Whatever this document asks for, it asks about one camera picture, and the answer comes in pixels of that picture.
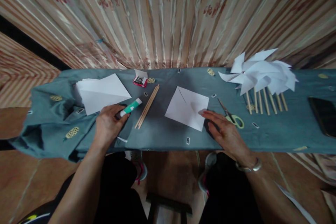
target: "box of pins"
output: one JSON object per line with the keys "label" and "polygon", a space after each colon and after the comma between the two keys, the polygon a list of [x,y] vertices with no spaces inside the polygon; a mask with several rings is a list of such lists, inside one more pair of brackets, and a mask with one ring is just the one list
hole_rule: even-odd
{"label": "box of pins", "polygon": [[145,88],[148,82],[148,74],[135,69],[135,78],[133,84]]}

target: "person's left hand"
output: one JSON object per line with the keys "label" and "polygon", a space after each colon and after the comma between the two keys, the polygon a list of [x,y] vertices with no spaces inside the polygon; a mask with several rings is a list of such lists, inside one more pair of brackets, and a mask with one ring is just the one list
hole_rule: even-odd
{"label": "person's left hand", "polygon": [[100,111],[99,116],[96,118],[95,144],[107,148],[111,145],[130,116],[126,114],[119,121],[115,118],[115,115],[124,108],[125,106],[116,104],[106,106]]}

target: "black pants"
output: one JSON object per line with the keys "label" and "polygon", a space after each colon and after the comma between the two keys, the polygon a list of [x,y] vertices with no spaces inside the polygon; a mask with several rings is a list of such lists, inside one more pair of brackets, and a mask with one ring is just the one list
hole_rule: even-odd
{"label": "black pants", "polygon": [[200,223],[263,223],[245,173],[224,153],[206,175],[209,191]]}
{"label": "black pants", "polygon": [[[51,213],[65,194],[74,174],[63,183],[51,205]],[[147,218],[138,193],[131,189],[137,176],[135,166],[125,153],[114,153],[105,158],[100,184],[100,197],[95,223],[146,223]],[[217,163],[206,176],[209,198],[200,223],[262,223],[250,184],[244,173],[235,168],[234,161],[224,153],[217,154]]]}

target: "yellow scissor handle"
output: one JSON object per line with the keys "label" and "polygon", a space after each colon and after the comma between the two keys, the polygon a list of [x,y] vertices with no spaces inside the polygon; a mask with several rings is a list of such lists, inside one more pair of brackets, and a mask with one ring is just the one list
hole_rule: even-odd
{"label": "yellow scissor handle", "polygon": [[236,125],[238,128],[244,128],[244,126],[245,126],[244,121],[240,117],[238,117],[236,115],[231,115],[231,116],[235,120],[235,122],[232,122],[231,118],[228,115],[225,118],[228,121],[232,122],[234,125]]}

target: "glue stick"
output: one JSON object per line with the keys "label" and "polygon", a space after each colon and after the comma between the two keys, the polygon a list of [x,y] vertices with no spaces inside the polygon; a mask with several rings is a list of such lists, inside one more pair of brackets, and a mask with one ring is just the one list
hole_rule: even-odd
{"label": "glue stick", "polygon": [[120,111],[120,114],[119,114],[120,117],[123,117],[127,113],[131,113],[133,111],[133,109],[135,109],[136,107],[138,107],[141,103],[142,103],[142,101],[139,98],[136,99],[134,102],[132,102],[130,105],[128,105],[122,111]]}

